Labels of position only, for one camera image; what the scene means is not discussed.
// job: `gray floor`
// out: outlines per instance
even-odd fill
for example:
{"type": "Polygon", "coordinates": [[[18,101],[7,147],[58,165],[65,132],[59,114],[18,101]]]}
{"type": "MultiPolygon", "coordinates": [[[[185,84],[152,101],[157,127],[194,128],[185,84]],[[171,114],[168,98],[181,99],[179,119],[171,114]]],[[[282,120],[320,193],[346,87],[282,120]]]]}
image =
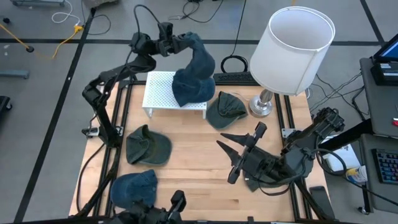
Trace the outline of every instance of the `gray floor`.
{"type": "MultiPolygon", "coordinates": [[[[72,14],[82,19],[80,0],[70,0],[70,2],[73,4],[72,14]]],[[[383,3],[378,0],[366,0],[366,2],[383,38],[389,40],[398,32],[396,23],[398,15],[395,13],[398,2],[395,0],[384,0],[383,3]]],[[[109,16],[112,29],[107,34],[89,35],[88,38],[130,39],[136,31],[132,9],[139,3],[149,6],[159,20],[166,21],[169,16],[181,14],[184,0],[124,0],[118,5],[101,7],[96,15],[109,16]]],[[[218,4],[219,2],[205,0],[195,17],[202,20],[209,18],[218,4]]],[[[249,0],[239,39],[258,40],[272,13],[290,4],[290,0],[249,0]]],[[[336,26],[337,41],[377,41],[359,0],[298,0],[297,5],[312,7],[330,16],[336,26]]],[[[174,31],[179,34],[192,30],[203,39],[233,40],[236,37],[242,6],[242,0],[226,0],[211,22],[198,24],[190,20],[173,21],[174,31]]],[[[86,7],[84,10],[87,17],[88,10],[86,7]]],[[[54,24],[51,15],[57,11],[68,12],[69,9],[40,5],[34,5],[32,8],[15,7],[9,1],[0,1],[0,15],[12,20],[8,28],[25,39],[64,39],[70,36],[76,20],[69,18],[62,24],[54,24]]],[[[158,33],[157,26],[150,14],[139,9],[138,16],[141,31],[155,38],[158,33]]],[[[98,18],[94,20],[90,31],[100,32],[105,30],[107,25],[103,18],[98,18]]],[[[80,36],[81,34],[78,34],[74,38],[79,39],[80,36]]],[[[2,38],[9,36],[0,30],[0,39],[2,38]]],[[[57,46],[56,44],[32,45],[37,52],[45,55],[52,55],[57,46]]],[[[55,60],[46,60],[28,54],[19,44],[0,44],[1,69],[17,68],[30,71],[28,80],[0,78],[0,95],[10,96],[14,105],[0,129],[0,177],[2,178],[0,223],[12,222],[15,217],[76,47],[77,44],[65,44],[55,60]]],[[[232,52],[233,45],[206,45],[206,48],[218,65],[232,52]]],[[[255,48],[255,45],[238,45],[235,54],[249,59],[255,48]]],[[[377,46],[331,46],[318,74],[336,88],[359,73],[360,58],[369,57],[378,49],[377,46]]],[[[80,129],[87,127],[88,120],[92,116],[92,110],[81,97],[81,91],[100,72],[121,65],[128,50],[128,46],[124,44],[84,45],[24,221],[67,217],[86,144],[80,129]]],[[[157,70],[182,68],[189,62],[191,53],[187,50],[169,58],[157,57],[157,70]]],[[[226,63],[226,69],[230,72],[238,72],[242,68],[242,65],[234,61],[226,63]]],[[[145,77],[145,74],[139,75],[140,79],[145,77]]],[[[321,85],[326,93],[331,93],[331,89],[318,79],[315,79],[314,83],[321,85]]],[[[359,77],[341,92],[354,90],[362,84],[362,79],[359,77]]],[[[317,86],[311,86],[310,92],[311,97],[308,99],[310,106],[324,97],[317,86]]],[[[345,98],[350,102],[353,94],[345,98]]],[[[364,93],[358,97],[357,102],[363,112],[368,111],[364,93]]],[[[326,106],[339,109],[348,128],[360,122],[355,110],[341,98],[328,100],[319,108],[326,106]]],[[[395,223],[394,220],[397,220],[398,215],[387,212],[376,211],[369,216],[358,213],[356,207],[363,205],[361,191],[340,179],[329,176],[326,179],[332,206],[340,220],[359,223],[395,223]]]]}

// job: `silver lamp base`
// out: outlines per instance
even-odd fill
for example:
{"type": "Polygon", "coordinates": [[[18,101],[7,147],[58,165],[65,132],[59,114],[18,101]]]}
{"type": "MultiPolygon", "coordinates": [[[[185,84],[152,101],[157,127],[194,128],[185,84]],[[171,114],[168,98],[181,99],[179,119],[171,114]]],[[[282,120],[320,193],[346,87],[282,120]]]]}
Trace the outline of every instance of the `silver lamp base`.
{"type": "Polygon", "coordinates": [[[272,92],[263,90],[258,96],[254,96],[249,103],[250,113],[256,118],[264,118],[272,111],[272,92]]]}

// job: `white lamp shade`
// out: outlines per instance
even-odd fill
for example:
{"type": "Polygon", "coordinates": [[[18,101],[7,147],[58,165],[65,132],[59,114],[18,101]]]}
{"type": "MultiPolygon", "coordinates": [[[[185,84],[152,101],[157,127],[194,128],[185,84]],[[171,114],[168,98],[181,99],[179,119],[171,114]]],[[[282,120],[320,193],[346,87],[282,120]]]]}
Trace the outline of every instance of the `white lamp shade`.
{"type": "Polygon", "coordinates": [[[308,88],[335,37],[335,25],[321,12],[286,7],[272,15],[250,60],[253,78],[282,95],[308,88]]]}

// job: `computer monitor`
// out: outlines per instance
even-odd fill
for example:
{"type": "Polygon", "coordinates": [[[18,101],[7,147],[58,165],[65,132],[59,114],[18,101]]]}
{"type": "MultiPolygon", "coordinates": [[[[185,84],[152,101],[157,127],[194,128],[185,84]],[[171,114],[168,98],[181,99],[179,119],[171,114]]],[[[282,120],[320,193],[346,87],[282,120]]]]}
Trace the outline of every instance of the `computer monitor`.
{"type": "Polygon", "coordinates": [[[376,62],[398,62],[398,34],[374,54],[373,58],[376,62]]]}

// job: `dark green cap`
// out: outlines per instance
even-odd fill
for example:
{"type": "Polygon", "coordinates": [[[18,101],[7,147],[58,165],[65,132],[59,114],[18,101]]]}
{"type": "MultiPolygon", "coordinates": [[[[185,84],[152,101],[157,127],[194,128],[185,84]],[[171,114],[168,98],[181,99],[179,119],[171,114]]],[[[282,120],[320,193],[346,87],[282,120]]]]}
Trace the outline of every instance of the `dark green cap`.
{"type": "Polygon", "coordinates": [[[247,115],[246,107],[239,98],[220,91],[217,99],[207,109],[206,119],[215,129],[224,129],[247,115]]]}
{"type": "Polygon", "coordinates": [[[145,124],[126,139],[126,157],[130,164],[165,164],[172,152],[172,142],[163,134],[150,131],[145,124]]]}

